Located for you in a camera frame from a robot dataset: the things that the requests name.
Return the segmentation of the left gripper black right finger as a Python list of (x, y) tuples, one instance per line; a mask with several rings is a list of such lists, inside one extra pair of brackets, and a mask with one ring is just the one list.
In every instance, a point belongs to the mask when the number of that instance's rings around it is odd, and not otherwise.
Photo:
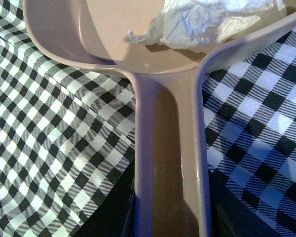
[(250, 211), (212, 173), (209, 173), (209, 182), (212, 205), (212, 236), (271, 236), (271, 227)]

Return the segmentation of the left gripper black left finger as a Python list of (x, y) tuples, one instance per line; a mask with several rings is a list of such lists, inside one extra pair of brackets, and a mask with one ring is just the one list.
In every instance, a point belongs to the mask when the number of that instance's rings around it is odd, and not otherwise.
[(131, 161), (100, 207), (76, 232), (78, 237), (131, 237), (134, 215), (134, 169)]

